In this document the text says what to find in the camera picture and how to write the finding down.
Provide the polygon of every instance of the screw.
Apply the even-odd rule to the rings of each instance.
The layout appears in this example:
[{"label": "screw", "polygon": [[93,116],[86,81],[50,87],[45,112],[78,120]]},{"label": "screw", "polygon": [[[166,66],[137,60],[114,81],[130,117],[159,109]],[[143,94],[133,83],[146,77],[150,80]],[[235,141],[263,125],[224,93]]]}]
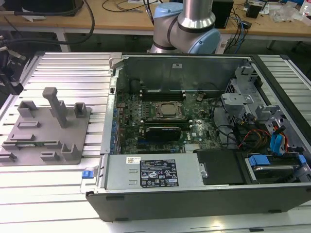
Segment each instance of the screw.
[{"label": "screw", "polygon": [[207,178],[208,177],[206,171],[201,171],[201,175],[202,175],[202,178]]}]

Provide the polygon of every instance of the gray plastic bracket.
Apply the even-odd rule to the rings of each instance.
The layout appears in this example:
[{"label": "gray plastic bracket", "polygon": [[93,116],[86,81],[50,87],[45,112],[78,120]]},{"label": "gray plastic bracket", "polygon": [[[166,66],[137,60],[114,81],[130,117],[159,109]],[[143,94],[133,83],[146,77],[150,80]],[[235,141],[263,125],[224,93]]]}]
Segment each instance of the gray plastic bracket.
[{"label": "gray plastic bracket", "polygon": [[84,103],[75,103],[73,110],[76,118],[85,118],[87,116],[86,105]]},{"label": "gray plastic bracket", "polygon": [[17,124],[17,127],[19,129],[39,128],[40,127],[40,123],[39,123],[39,121],[19,122]]},{"label": "gray plastic bracket", "polygon": [[49,101],[53,114],[57,118],[60,127],[66,128],[67,123],[66,114],[61,108],[61,105],[58,101],[56,94],[57,94],[56,87],[46,87],[43,90],[42,96],[43,98]]},{"label": "gray plastic bracket", "polygon": [[72,160],[79,156],[79,151],[76,147],[76,144],[73,144],[69,150],[66,144],[63,144],[61,153],[64,156],[65,160]]},{"label": "gray plastic bracket", "polygon": [[11,141],[33,141],[35,136],[33,134],[12,134],[10,138]]},{"label": "gray plastic bracket", "polygon": [[[62,100],[60,100],[59,104],[60,104],[60,109],[62,110],[62,112],[64,112],[65,116],[67,116],[68,109],[67,109],[65,103]],[[53,117],[56,117],[54,114],[54,110],[52,108],[50,109],[50,112],[51,112]]]},{"label": "gray plastic bracket", "polygon": [[0,152],[0,162],[15,162],[16,156],[11,152],[1,151]]},{"label": "gray plastic bracket", "polygon": [[20,115],[25,118],[25,117],[34,117],[32,111],[38,110],[36,107],[35,103],[33,101],[22,101],[18,108],[18,112]]},{"label": "gray plastic bracket", "polygon": [[44,143],[47,149],[61,149],[63,144],[60,141],[51,141],[50,143]]},{"label": "gray plastic bracket", "polygon": [[2,147],[5,150],[19,150],[19,147],[15,143],[12,143],[12,142],[3,142]]},{"label": "gray plastic bracket", "polygon": [[59,159],[59,156],[55,151],[43,151],[40,158],[43,161],[55,161]]}]

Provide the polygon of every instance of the cpu socket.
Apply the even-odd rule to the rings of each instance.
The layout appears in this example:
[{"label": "cpu socket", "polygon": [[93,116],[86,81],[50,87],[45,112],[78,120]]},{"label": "cpu socket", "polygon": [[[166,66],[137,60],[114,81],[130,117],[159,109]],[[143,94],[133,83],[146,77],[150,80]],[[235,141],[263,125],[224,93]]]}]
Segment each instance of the cpu socket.
[{"label": "cpu socket", "polygon": [[178,102],[160,102],[155,104],[157,118],[182,117],[181,104]]}]

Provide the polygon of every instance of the blue latch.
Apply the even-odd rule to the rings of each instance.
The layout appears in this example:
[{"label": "blue latch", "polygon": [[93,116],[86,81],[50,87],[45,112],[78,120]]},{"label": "blue latch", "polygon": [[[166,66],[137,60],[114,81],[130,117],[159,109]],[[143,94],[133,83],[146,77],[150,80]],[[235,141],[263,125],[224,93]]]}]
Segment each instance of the blue latch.
[{"label": "blue latch", "polygon": [[298,159],[299,159],[301,165],[304,165],[305,163],[307,163],[306,158],[302,154],[298,155]]},{"label": "blue latch", "polygon": [[93,179],[94,171],[85,170],[82,172],[82,179]]},{"label": "blue latch", "polygon": [[248,161],[251,166],[262,166],[262,165],[270,165],[267,155],[252,155],[248,158]]}]

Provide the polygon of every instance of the black box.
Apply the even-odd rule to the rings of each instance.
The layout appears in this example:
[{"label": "black box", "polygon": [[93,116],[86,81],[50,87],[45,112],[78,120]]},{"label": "black box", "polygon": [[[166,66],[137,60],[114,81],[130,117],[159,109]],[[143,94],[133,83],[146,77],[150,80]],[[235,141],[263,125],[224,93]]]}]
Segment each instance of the black box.
[{"label": "black box", "polygon": [[[170,0],[183,3],[183,0]],[[215,28],[226,28],[233,6],[233,0],[214,0],[212,12],[216,16]]]},{"label": "black box", "polygon": [[261,11],[262,6],[249,5],[246,11],[246,17],[257,18],[259,12]]},{"label": "black box", "polygon": [[82,0],[9,0],[5,3],[6,10],[21,11],[25,9],[31,12],[64,12],[80,6]]}]

